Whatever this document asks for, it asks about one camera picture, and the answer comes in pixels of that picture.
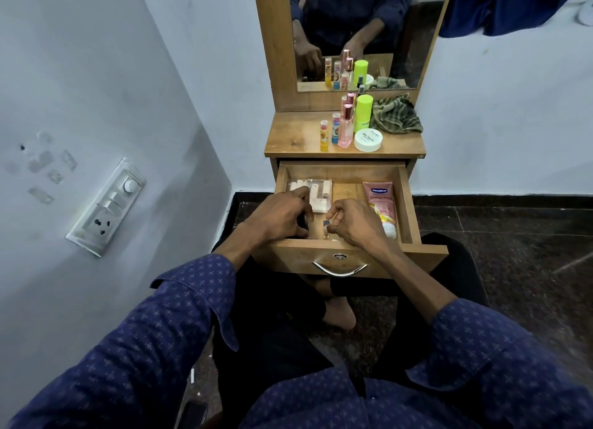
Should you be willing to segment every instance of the blue patterned shirt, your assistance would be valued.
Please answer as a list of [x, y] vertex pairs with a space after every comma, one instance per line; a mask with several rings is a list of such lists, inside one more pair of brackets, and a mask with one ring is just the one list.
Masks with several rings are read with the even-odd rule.
[[[164, 282], [81, 362], [45, 387], [14, 428], [170, 427], [191, 366], [219, 321], [238, 349], [229, 313], [235, 273], [210, 254], [159, 277]], [[478, 408], [367, 379], [360, 397], [347, 371], [328, 368], [267, 389], [243, 428], [593, 427], [593, 399], [530, 334], [493, 310], [456, 300], [432, 322], [431, 352], [407, 371], [429, 390], [472, 387]]]

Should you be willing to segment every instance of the silver curved handle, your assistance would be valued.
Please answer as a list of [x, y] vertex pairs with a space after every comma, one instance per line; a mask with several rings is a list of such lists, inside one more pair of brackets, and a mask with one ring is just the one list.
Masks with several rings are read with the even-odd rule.
[[352, 270], [350, 273], [334, 273], [333, 271], [328, 270], [327, 268], [323, 267], [322, 265], [319, 265], [317, 262], [311, 262], [311, 263], [313, 265], [315, 265], [317, 268], [319, 268], [323, 273], [329, 274], [330, 276], [334, 276], [335, 278], [347, 278], [348, 276], [352, 276], [353, 274], [356, 274], [359, 271], [362, 271], [368, 267], [368, 265], [365, 263], [365, 265], [361, 265], [360, 267]]

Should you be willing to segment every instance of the white wall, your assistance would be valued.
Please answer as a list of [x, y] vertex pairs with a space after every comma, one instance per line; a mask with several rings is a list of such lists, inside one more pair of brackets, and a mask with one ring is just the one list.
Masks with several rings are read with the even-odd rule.
[[146, 0], [234, 188], [273, 189], [274, 114], [255, 0]]
[[438, 39], [415, 194], [593, 195], [593, 27], [571, 2], [539, 28]]
[[[0, 425], [209, 252], [230, 183], [143, 0], [0, 0]], [[19, 145], [48, 132], [40, 173]], [[64, 236], [129, 157], [146, 188], [99, 259]], [[55, 168], [58, 185], [45, 174]], [[42, 187], [43, 205], [27, 193]]]

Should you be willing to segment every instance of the wooden mirror frame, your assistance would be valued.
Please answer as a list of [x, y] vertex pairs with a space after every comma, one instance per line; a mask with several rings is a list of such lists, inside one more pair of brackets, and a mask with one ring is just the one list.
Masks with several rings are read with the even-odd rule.
[[[420, 73], [418, 87], [367, 91], [375, 100], [409, 93], [411, 101], [416, 103], [448, 3], [449, 0], [445, 0], [439, 20], [436, 22], [435, 34]], [[340, 109], [343, 90], [297, 91], [290, 0], [256, 0], [256, 5], [276, 111], [337, 111]]]

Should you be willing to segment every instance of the drawer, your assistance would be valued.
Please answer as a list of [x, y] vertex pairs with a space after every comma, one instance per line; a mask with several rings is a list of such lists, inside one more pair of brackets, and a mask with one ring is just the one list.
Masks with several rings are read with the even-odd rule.
[[[396, 205], [397, 241], [402, 251], [427, 272], [443, 260], [446, 246], [423, 245], [411, 197], [410, 184], [404, 162], [334, 162], [334, 161], [282, 161], [278, 168], [275, 193], [288, 190], [288, 183], [296, 179], [331, 179], [333, 200], [358, 198], [366, 200], [362, 182], [392, 182]], [[323, 238], [322, 214], [315, 214], [309, 225], [311, 239], [287, 238], [259, 248], [253, 257], [273, 271], [298, 274], [348, 275], [367, 265], [353, 276], [388, 278], [387, 271], [370, 255], [352, 246], [335, 234]]]

